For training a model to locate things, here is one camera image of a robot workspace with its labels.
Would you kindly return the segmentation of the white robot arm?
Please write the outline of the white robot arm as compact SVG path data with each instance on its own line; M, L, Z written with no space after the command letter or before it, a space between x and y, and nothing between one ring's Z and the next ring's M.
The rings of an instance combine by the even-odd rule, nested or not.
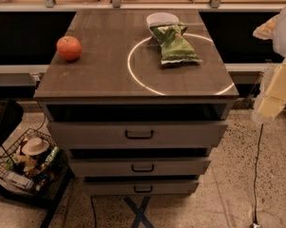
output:
M261 79L252 119L264 124L273 120L286 105L286 6L278 15L257 27L253 36L272 40L273 51L284 58L280 65L268 68Z

